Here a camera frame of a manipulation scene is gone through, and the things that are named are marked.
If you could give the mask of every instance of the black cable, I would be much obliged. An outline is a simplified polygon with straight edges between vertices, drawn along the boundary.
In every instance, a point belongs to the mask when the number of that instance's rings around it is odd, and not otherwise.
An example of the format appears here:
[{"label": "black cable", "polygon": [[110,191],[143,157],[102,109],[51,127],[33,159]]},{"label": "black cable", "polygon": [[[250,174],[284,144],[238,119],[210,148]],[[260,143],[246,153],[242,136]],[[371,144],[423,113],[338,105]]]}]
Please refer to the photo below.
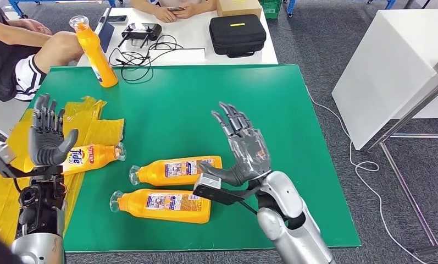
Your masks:
[{"label": "black cable", "polygon": [[[166,37],[166,36],[173,38],[174,42],[159,42],[159,40],[160,40],[162,37]],[[157,50],[157,47],[158,47],[159,45],[166,45],[166,46],[168,46],[170,49],[167,50],[166,52],[164,52],[164,53],[158,55],[158,56],[155,57],[154,59],[151,59],[151,56],[150,56],[149,52],[150,52],[151,50]],[[161,35],[161,36],[159,36],[159,37],[157,38],[156,42],[153,43],[153,44],[151,44],[151,45],[149,46],[148,51],[147,51],[147,54],[146,54],[145,56],[142,55],[142,54],[140,54],[140,53],[138,53],[138,52],[134,52],[134,51],[121,51],[119,48],[115,48],[115,49],[110,53],[110,55],[109,55],[109,63],[110,63],[110,65],[112,65],[112,66],[121,66],[120,73],[121,73],[121,78],[122,78],[123,80],[125,80],[125,81],[129,81],[129,82],[139,81],[139,80],[143,79],[143,78],[149,73],[149,71],[151,70],[152,62],[154,62],[157,58],[159,58],[160,56],[162,56],[162,55],[164,55],[164,54],[167,54],[167,53],[169,53],[169,52],[176,51],[176,50],[180,50],[180,49],[183,49],[183,47],[182,47],[181,45],[177,44],[176,38],[175,38],[174,36],[172,36],[172,35],[167,35],[167,34],[165,34],[165,35]],[[115,53],[115,51],[118,51],[118,52],[120,53],[121,57],[123,58],[123,60],[118,59],[118,58],[115,59],[115,61],[117,61],[118,64],[114,64],[114,63],[111,62],[111,60],[112,60],[112,55]],[[145,66],[147,66],[147,70],[146,70],[145,73],[144,73],[141,77],[139,77],[139,78],[136,78],[136,79],[128,79],[128,78],[125,76],[125,74],[124,74],[125,71],[126,71],[127,69],[129,69],[128,66],[138,66],[138,67],[145,67]]]},{"label": "black cable", "polygon": [[16,178],[13,178],[13,184],[15,185],[15,189],[20,193],[21,189],[20,186],[18,186],[18,181],[16,180]]},{"label": "black cable", "polygon": [[255,215],[258,214],[258,212],[254,210],[253,207],[249,206],[245,201],[238,201],[238,202],[241,203],[242,206],[245,206],[246,209],[250,210]]}]

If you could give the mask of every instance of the black shirt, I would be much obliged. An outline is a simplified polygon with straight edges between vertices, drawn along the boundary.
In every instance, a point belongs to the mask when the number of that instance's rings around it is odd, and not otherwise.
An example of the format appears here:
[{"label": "black shirt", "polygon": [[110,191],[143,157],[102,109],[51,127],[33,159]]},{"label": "black shirt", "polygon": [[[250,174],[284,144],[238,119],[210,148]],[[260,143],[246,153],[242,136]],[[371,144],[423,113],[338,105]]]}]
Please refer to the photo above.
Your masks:
[{"label": "black shirt", "polygon": [[[0,23],[6,24],[7,18],[0,8]],[[23,45],[7,45],[0,41],[0,100],[5,102],[16,95],[15,66],[18,61],[36,54],[40,48]]]}]

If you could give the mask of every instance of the detergent bottle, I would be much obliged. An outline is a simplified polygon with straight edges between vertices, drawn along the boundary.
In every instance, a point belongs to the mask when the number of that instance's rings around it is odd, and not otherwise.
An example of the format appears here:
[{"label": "detergent bottle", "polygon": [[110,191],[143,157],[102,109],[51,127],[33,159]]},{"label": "detergent bottle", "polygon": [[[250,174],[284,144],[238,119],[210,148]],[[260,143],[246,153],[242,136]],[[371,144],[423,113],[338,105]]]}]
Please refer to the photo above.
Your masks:
[{"label": "detergent bottle", "polygon": [[[126,151],[122,142],[116,146],[87,145],[72,148],[61,165],[63,167],[63,175],[70,175],[99,169],[111,161],[124,161],[125,159]],[[31,171],[33,167],[33,162],[27,158],[25,161],[25,171]]]},{"label": "detergent bottle", "polygon": [[193,191],[141,189],[129,194],[116,191],[110,210],[128,212],[135,217],[203,224],[209,221],[210,200]]},{"label": "detergent bottle", "polygon": [[130,182],[133,185],[149,183],[154,186],[194,184],[201,174],[198,166],[200,161],[222,168],[222,159],[219,156],[162,159],[141,168],[132,166]]},{"label": "detergent bottle", "polygon": [[75,29],[78,42],[85,51],[101,86],[111,87],[117,84],[118,80],[114,70],[102,52],[101,40],[89,27],[88,18],[83,15],[74,16],[70,19],[70,26]]}]

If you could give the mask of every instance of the yellow cloth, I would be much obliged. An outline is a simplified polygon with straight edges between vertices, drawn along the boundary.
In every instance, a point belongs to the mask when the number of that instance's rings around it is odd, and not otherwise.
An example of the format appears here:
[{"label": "yellow cloth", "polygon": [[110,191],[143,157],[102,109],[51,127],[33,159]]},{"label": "yellow cloth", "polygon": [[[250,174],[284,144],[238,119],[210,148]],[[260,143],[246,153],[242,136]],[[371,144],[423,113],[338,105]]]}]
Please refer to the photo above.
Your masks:
[{"label": "yellow cloth", "polygon": [[[64,135],[72,128],[78,129],[78,140],[75,146],[101,144],[114,146],[122,139],[123,119],[98,120],[101,109],[106,102],[86,96],[83,102],[68,102],[65,105]],[[24,170],[25,159],[28,157],[27,139],[31,127],[32,109],[27,109],[20,122],[16,124],[7,140],[8,146],[16,155],[12,166]],[[65,211],[65,229],[70,221],[71,213],[78,197],[84,173],[65,176],[67,187]],[[21,188],[28,186],[29,178],[18,179]],[[15,239],[16,222],[18,219],[18,192],[11,179],[0,175],[0,239],[10,245]]]}]

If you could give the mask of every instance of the cardboard box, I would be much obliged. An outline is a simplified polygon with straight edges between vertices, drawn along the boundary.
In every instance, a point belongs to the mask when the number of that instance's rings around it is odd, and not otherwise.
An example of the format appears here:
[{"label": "cardboard box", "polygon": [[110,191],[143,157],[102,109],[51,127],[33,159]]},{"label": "cardboard box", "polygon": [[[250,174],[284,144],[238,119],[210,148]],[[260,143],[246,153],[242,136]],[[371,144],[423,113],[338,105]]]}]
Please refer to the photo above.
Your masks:
[{"label": "cardboard box", "polygon": [[261,9],[258,0],[217,0],[217,16],[219,17],[249,14],[260,17]]}]

